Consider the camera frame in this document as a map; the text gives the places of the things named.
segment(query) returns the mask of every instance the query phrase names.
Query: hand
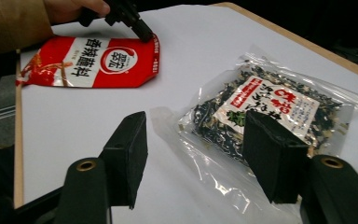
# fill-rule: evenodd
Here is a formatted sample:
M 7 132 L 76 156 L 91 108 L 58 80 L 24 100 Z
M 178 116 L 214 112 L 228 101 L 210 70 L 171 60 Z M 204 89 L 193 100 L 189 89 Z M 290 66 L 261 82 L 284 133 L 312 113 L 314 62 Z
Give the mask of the hand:
M 51 24 L 76 20 L 83 7 L 87 7 L 100 17 L 106 16 L 110 7 L 104 0 L 44 0 L 46 12 Z

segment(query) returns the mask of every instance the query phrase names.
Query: clear plastic bag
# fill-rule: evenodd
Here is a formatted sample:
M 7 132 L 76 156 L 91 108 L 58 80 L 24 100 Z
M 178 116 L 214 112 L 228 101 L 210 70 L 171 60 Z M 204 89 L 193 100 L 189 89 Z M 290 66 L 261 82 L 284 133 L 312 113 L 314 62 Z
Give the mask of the clear plastic bag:
M 155 133 L 193 171 L 212 197 L 222 198 L 220 206 L 238 210 L 243 223 L 301 223 L 300 201 L 295 204 L 270 203 L 249 167 L 235 162 L 214 146 L 205 145 L 198 137 L 184 137 L 186 134 L 177 125 L 183 113 L 157 107 L 150 111 L 150 116 Z
M 339 156 L 358 109 L 357 93 L 253 54 L 241 56 L 236 69 L 221 77 L 205 88 L 215 94 L 200 96 L 202 101 L 179 120 L 187 133 L 246 164 L 241 152 L 243 121 L 246 110 L 255 110 L 275 118 L 308 144 L 310 157 Z
M 245 77 L 246 73 L 255 76 Z M 259 79 L 265 73 L 286 80 L 288 83 L 300 83 L 298 85 L 302 85 L 302 88 L 309 88 L 310 92 L 325 100 L 325 102 L 318 101 L 318 105 L 331 104 L 330 109 L 334 117 L 325 128 L 331 134 L 328 137 L 323 136 L 322 140 L 319 139 L 317 142 L 309 141 L 308 144 L 311 149 L 310 157 L 320 153 L 339 156 L 352 114 L 358 111 L 358 94 L 320 79 L 290 71 L 253 54 L 241 56 L 235 69 L 223 72 L 202 86 L 184 111 L 175 113 L 165 107 L 152 110 L 152 122 L 155 132 L 167 141 L 177 155 L 194 170 L 200 182 L 206 188 L 214 189 L 217 195 L 226 199 L 227 204 L 244 214 L 244 223 L 301 223 L 299 214 L 301 197 L 298 196 L 296 203 L 271 203 L 241 155 L 241 133 L 213 116 L 222 105 L 227 104 L 228 99 L 238 96 L 238 94 L 232 96 L 232 93 L 246 83 L 249 77 Z M 267 86 L 267 82 L 263 80 L 259 83 Z M 311 98 L 311 95 L 302 95 L 304 94 L 295 94 L 295 97 L 310 98 L 310 102 L 317 101 Z M 238 116 L 237 126 L 242 125 L 240 111 L 228 114 Z M 303 132 L 305 140 L 307 134 L 309 133 Z

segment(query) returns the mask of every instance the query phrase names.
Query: dried seaweed snack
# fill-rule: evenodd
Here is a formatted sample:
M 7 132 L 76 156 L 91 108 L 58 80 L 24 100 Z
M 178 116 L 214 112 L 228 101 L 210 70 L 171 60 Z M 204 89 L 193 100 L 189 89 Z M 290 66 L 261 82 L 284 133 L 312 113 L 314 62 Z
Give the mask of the dried seaweed snack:
M 241 105 L 231 109 L 235 104 Z M 312 156 L 331 137 L 340 107 L 310 86 L 249 64 L 216 97 L 194 108 L 194 133 L 246 164 L 241 151 L 244 116 L 246 110 L 254 110 L 291 130 L 310 146 Z

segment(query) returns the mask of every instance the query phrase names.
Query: product label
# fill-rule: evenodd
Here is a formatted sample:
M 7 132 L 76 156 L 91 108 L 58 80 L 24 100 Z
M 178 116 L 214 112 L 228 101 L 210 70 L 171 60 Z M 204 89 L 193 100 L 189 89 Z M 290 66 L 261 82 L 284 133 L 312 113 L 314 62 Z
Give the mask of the product label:
M 255 110 L 270 115 L 304 140 L 318 106 L 318 101 L 299 92 L 253 76 L 239 86 L 213 116 L 243 134 L 245 112 Z
M 139 87 L 158 73 L 159 42 L 55 36 L 21 71 L 18 83 L 81 88 Z

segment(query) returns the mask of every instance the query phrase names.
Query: white table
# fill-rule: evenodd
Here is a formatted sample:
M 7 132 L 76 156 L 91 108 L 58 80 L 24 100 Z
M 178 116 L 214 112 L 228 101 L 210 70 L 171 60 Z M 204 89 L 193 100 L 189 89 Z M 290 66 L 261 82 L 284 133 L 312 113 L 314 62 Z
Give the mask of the white table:
M 124 117 L 145 111 L 149 156 L 144 178 L 134 210 L 113 208 L 115 223 L 244 223 L 256 217 L 262 217 L 257 223 L 271 223 L 271 220 L 298 223 L 298 216 L 273 216 L 263 210 L 247 211 L 245 216 L 215 191 L 206 189 L 154 132 L 150 110 L 165 106 L 181 111 L 200 87 L 232 69 L 238 57 L 254 46 L 294 71 L 355 92 L 358 92 L 358 74 L 354 72 L 358 67 L 337 56 L 333 58 L 338 63 L 344 62 L 346 68 L 333 63 L 317 53 L 317 46 L 304 42 L 315 49 L 304 47 L 293 41 L 300 39 L 298 36 L 292 34 L 290 39 L 282 35 L 288 34 L 282 28 L 266 23 L 268 28 L 228 7 L 178 6 L 146 11 L 141 16 L 157 34 L 161 45 L 160 72 L 142 87 L 90 90 L 27 86 L 22 89 L 22 123 L 19 123 L 22 142 L 16 144 L 22 150 L 23 164 L 17 166 L 23 173 L 17 177 L 23 179 L 23 186 L 17 187 L 20 193 L 17 199 L 28 203 L 62 186 L 72 162 L 97 157 Z M 271 30 L 272 26 L 282 33 Z M 136 37 L 125 25 L 118 23 L 111 27 L 103 20 L 94 21 L 89 28 L 77 23 L 60 25 L 54 27 L 54 32 Z M 319 52 L 331 55 L 323 49 Z M 21 65 L 33 54 L 34 51 L 23 52 Z M 358 114 L 352 119 L 341 158 L 358 172 Z

